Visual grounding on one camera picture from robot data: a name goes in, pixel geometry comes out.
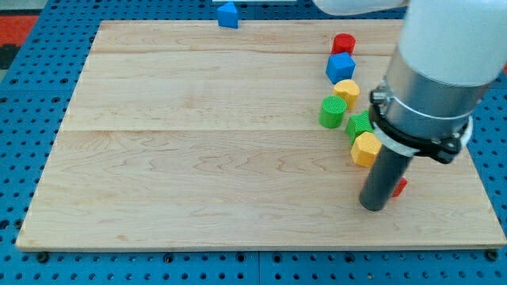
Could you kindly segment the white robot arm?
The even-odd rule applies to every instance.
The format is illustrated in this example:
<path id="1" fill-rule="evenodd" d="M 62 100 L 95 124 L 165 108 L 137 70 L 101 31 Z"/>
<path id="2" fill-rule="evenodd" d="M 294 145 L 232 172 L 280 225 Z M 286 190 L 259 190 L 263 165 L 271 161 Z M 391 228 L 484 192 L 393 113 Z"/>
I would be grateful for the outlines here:
<path id="1" fill-rule="evenodd" d="M 406 7 L 395 51 L 372 90 L 370 120 L 383 153 L 452 159 L 472 113 L 506 64 L 506 0 L 315 0 L 352 16 Z"/>

